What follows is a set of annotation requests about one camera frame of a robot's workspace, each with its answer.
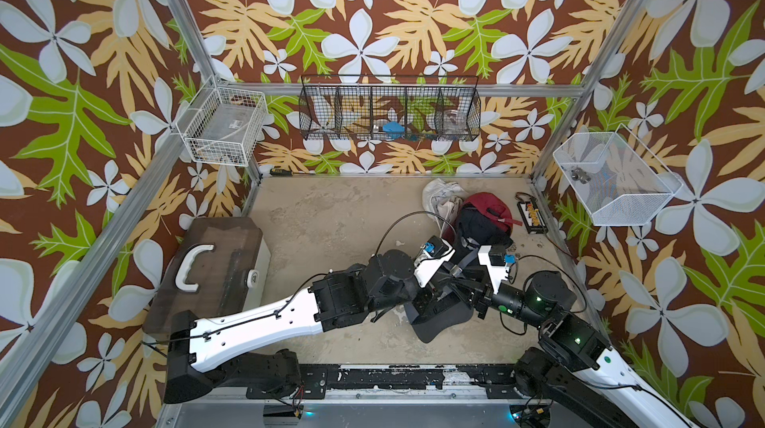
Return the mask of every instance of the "blue object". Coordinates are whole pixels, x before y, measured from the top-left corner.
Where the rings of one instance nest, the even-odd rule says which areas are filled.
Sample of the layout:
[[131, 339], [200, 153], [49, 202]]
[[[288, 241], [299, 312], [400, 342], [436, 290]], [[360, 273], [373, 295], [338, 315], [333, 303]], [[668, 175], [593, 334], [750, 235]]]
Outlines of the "blue object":
[[404, 133], [404, 127], [396, 121], [391, 121], [382, 127], [382, 130], [387, 133]]

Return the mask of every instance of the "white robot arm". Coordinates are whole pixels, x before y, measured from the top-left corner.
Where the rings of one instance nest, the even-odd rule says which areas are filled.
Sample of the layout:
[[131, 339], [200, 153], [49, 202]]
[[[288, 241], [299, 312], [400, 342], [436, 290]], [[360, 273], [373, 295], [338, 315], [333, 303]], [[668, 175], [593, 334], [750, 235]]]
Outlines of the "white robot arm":
[[[269, 370], [280, 366], [281, 373], [299, 377], [294, 353], [248, 352], [287, 338], [355, 325], [372, 312], [377, 313], [375, 322], [390, 308], [404, 304], [407, 313], [414, 314], [409, 318], [417, 335], [424, 339], [423, 330], [438, 333], [466, 321], [473, 310], [483, 318], [488, 308], [494, 308], [539, 329], [541, 350], [530, 348], [514, 367], [517, 389], [527, 396], [543, 394], [559, 401], [593, 426], [698, 428], [645, 383], [605, 337], [570, 312], [576, 295], [558, 272], [532, 274], [520, 290], [507, 282], [515, 260], [504, 247], [481, 247], [480, 266], [460, 270], [448, 262], [453, 254], [448, 242], [433, 237], [414, 260], [395, 250], [376, 254], [366, 266], [329, 273], [267, 306], [220, 318], [178, 314], [169, 341], [165, 401], [187, 401], [212, 387], [241, 383], [243, 373], [249, 373], [248, 385], [263, 387], [264, 392], [292, 390], [289, 384], [276, 383], [279, 380], [269, 379], [275, 385], [267, 385], [260, 374], [267, 365]], [[455, 313], [466, 313], [467, 318]], [[253, 357], [277, 358], [264, 365], [253, 362]]]

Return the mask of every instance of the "brown wall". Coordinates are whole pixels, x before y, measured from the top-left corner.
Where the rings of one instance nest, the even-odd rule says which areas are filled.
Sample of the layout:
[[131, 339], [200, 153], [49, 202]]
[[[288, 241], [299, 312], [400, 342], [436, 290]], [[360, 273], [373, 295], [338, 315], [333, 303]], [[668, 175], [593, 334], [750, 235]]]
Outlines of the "brown wall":
[[[177, 50], [167, 6], [148, 0], [135, 19], [122, 6], [125, 18], [117, 31], [115, 1], [0, 2], [0, 299], [5, 301], [0, 356], [5, 360], [44, 311], [56, 309], [46, 301], [77, 270], [77, 261], [167, 137], [168, 119], [199, 87], [188, 54]], [[149, 31], [147, 21], [158, 24]], [[55, 53], [43, 49], [51, 38], [46, 22], [55, 26], [65, 48], [65, 74]], [[201, 183], [191, 171], [197, 171], [196, 164], [175, 165], [16, 426], [99, 426], [108, 419], [114, 420], [110, 426], [154, 423], [165, 362], [139, 345], [145, 337], [144, 306], [183, 236], [188, 198], [197, 213], [217, 216], [242, 207], [246, 195], [241, 170], [220, 172], [205, 165], [199, 168], [206, 176]], [[114, 411], [107, 410], [110, 401]]]
[[612, 103], [590, 103], [577, 130], [632, 124], [688, 191], [650, 225], [597, 228], [554, 165], [544, 183], [636, 371], [701, 426], [763, 426], [765, 7], [698, 0], [684, 16], [676, 6], [650, 1], [624, 65], [601, 81]]
[[[478, 76], [481, 83], [490, 84], [498, 81], [503, 68], [518, 59], [492, 57], [494, 43], [506, 36], [500, 46], [508, 48], [508, 35], [517, 35], [528, 45], [529, 34], [539, 40], [535, 47], [551, 40], [555, 41], [551, 44], [559, 45], [554, 49], [546, 46], [548, 51], [541, 51], [544, 55], [537, 53], [540, 65], [551, 68], [549, 81], [543, 71], [537, 73], [542, 82], [578, 81], [624, 2], [562, 0], [556, 6], [555, 0], [485, 0], [480, 6], [469, 4], [480, 0], [292, 0], [290, 7], [289, 1], [188, 0], [197, 25], [214, 48], [220, 73], [227, 79], [289, 82], [299, 80], [301, 75], [347, 74], [358, 53], [350, 44], [357, 35], [364, 39], [363, 48], [376, 46], [367, 61], [359, 60], [356, 72], [387, 73], [397, 80], [431, 71], [438, 75], [437, 60], [432, 60], [435, 51], [439, 61], [449, 59], [446, 64], [452, 65], [441, 67], [447, 71], [447, 81], [465, 75]], [[500, 82], [535, 84], [537, 80], [527, 63], [516, 78]], [[255, 150], [259, 164], [265, 169], [275, 166], [300, 173], [328, 174], [370, 171], [449, 175], [482, 169], [528, 173], [561, 107], [565, 107], [565, 103], [553, 100], [484, 98], [481, 137], [473, 144], [455, 142], [448, 146], [399, 140], [368, 146], [359, 140], [305, 143], [296, 129], [297, 98], [269, 100], [273, 122], [264, 130], [263, 143]], [[377, 104], [382, 114], [395, 112], [392, 98]], [[535, 130], [539, 139], [522, 136], [528, 119], [539, 126]], [[501, 138], [499, 151], [494, 150], [497, 145], [491, 143], [496, 139], [491, 138]]]

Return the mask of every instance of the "mesh basket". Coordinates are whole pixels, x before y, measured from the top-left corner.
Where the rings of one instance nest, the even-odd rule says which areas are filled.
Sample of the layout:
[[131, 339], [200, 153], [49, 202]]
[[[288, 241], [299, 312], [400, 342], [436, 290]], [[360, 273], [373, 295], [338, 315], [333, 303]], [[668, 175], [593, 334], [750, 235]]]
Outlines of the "mesh basket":
[[183, 140], [195, 162], [247, 165], [268, 113], [263, 93], [216, 88], [189, 110], [197, 112]]
[[[625, 139], [619, 132], [629, 134]], [[553, 153], [593, 225], [643, 225], [683, 182], [629, 130], [577, 133]]]
[[322, 82], [310, 84], [303, 79], [299, 108], [304, 139], [478, 137], [481, 99], [474, 84], [439, 84], [438, 78], [422, 76], [411, 77], [413, 84], [342, 84], [319, 78]]

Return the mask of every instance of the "white bin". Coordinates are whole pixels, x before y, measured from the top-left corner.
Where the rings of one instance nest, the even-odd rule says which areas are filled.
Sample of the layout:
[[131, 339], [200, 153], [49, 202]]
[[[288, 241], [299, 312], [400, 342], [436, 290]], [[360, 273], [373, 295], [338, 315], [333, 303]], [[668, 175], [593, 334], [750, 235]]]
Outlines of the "white bin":
[[[620, 134], [622, 131], [629, 135], [629, 142]], [[683, 185], [623, 125], [614, 132], [576, 133], [555, 150], [553, 157], [596, 226], [643, 225]]]
[[247, 166], [268, 113], [263, 93], [216, 88], [189, 110], [197, 112], [183, 140], [195, 162]]

